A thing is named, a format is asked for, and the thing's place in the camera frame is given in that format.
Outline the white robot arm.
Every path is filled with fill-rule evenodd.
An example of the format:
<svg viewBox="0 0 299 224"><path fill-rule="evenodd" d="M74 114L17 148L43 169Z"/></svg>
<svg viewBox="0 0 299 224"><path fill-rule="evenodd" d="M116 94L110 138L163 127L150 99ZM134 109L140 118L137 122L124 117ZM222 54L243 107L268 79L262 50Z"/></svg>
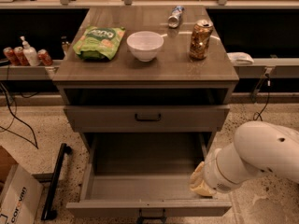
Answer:
<svg viewBox="0 0 299 224"><path fill-rule="evenodd" d="M231 144L207 154L190 177L190 189L210 197L271 174L299 182L299 132L264 121L250 121L236 129Z"/></svg>

